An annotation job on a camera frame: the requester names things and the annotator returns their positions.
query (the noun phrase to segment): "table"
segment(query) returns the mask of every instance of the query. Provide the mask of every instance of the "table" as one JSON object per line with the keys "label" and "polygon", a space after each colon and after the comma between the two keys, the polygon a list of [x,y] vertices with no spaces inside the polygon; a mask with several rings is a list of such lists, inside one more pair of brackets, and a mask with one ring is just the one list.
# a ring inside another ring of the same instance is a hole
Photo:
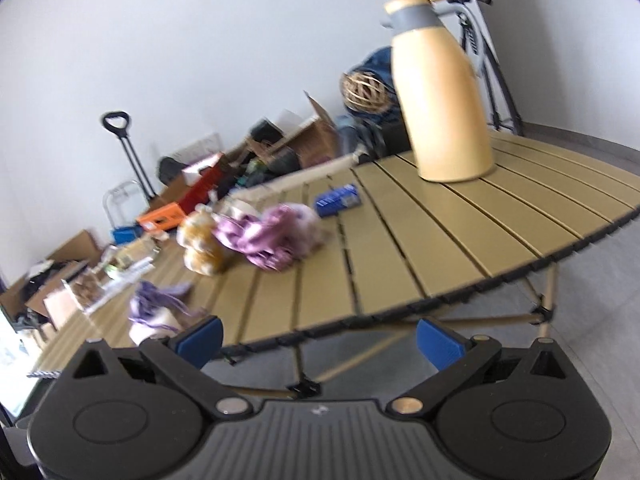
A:
{"label": "table", "polygon": [[[362,206],[322,220],[328,242],[286,272],[243,261],[209,278],[187,270],[172,242],[146,276],[158,286],[191,282],[192,307],[219,316],[222,355],[237,358],[300,345],[345,330],[393,330],[327,380],[415,327],[412,316],[442,314],[505,282],[523,280],[536,307],[521,316],[457,319],[453,327],[532,323],[548,335],[558,262],[640,214],[640,177],[525,137],[492,132],[496,168],[480,179],[434,184],[418,177],[411,153],[342,170],[262,200],[311,204],[320,192],[355,183]],[[527,279],[546,268],[540,294]],[[76,313],[49,343],[35,372],[63,368],[88,338],[132,346],[127,309],[133,288],[91,316]]]}

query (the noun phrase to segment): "black handle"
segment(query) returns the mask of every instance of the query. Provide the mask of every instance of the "black handle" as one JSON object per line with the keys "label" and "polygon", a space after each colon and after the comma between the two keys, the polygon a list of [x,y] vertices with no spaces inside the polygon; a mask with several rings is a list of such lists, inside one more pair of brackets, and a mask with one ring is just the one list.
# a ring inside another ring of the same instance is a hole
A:
{"label": "black handle", "polygon": [[[123,119],[124,126],[114,126],[109,122],[110,119]],[[126,112],[107,112],[102,116],[102,126],[109,130],[112,134],[116,134],[119,139],[127,139],[129,134],[127,133],[127,127],[131,121],[131,117]]]}

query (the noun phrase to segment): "tile floor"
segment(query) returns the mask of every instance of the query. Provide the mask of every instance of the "tile floor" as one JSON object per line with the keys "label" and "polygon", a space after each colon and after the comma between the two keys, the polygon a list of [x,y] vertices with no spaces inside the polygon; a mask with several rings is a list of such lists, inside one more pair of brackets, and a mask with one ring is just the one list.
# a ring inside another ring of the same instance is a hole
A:
{"label": "tile floor", "polygon": [[[640,174],[640,166],[592,148],[532,137],[596,156]],[[540,288],[542,276],[532,281]],[[456,316],[523,313],[529,298],[519,284],[504,285],[457,309]],[[482,330],[505,346],[528,346],[535,329],[511,326]],[[314,377],[386,337],[351,333],[304,347],[305,371]],[[597,480],[640,478],[640,221],[574,254],[560,267],[558,313],[552,337],[568,353],[607,413],[613,440]],[[243,386],[281,388],[293,382],[291,352],[281,349],[247,359],[235,367],[213,362],[205,371],[217,380]],[[327,398],[377,398],[382,404],[434,373],[407,336],[351,372],[324,386]]]}

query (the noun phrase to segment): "gray ridged panel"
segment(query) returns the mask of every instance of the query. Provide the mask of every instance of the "gray ridged panel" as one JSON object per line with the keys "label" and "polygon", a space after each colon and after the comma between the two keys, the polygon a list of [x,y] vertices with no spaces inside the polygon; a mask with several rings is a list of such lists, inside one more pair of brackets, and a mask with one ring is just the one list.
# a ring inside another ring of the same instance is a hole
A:
{"label": "gray ridged panel", "polygon": [[470,480],[417,422],[373,401],[265,403],[249,420],[219,424],[168,480]]}

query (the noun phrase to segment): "wooden slat table top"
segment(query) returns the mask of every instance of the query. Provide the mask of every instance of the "wooden slat table top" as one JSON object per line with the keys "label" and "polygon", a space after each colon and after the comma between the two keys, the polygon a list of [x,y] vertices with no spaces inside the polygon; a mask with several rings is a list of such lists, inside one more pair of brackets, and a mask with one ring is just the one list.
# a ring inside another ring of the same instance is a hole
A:
{"label": "wooden slat table top", "polygon": [[[158,286],[192,284],[191,308],[219,316],[224,345],[376,316],[523,269],[604,232],[640,206],[640,177],[588,156],[492,132],[496,168],[470,182],[418,177],[411,153],[326,176],[265,199],[311,205],[321,192],[354,184],[362,205],[322,220],[326,244],[285,272],[237,258],[219,276],[184,267],[171,241],[145,276]],[[132,346],[134,287],[91,316],[74,314],[35,370],[63,368],[87,338]]]}

